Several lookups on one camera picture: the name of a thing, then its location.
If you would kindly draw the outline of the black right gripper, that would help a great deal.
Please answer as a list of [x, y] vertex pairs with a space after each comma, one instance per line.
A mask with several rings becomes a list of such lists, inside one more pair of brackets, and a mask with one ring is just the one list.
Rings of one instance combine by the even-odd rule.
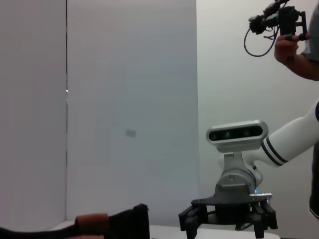
[[242, 193], [215, 193], [213, 196], [196, 199], [191, 205], [178, 215], [180, 230], [186, 232], [187, 237], [195, 237], [202, 224], [208, 224], [207, 206], [215, 207], [218, 220], [238, 220], [249, 214], [253, 204], [253, 226], [255, 237], [264, 237], [268, 228], [278, 228], [276, 211], [268, 201], [261, 201], [257, 196]]

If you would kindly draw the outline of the person's bare hand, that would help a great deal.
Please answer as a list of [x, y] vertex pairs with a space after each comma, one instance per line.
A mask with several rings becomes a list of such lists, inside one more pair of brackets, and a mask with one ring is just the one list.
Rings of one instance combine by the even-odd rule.
[[275, 43], [275, 58], [288, 68], [298, 68], [308, 63], [304, 55], [297, 54], [300, 37], [296, 35], [280, 36]]

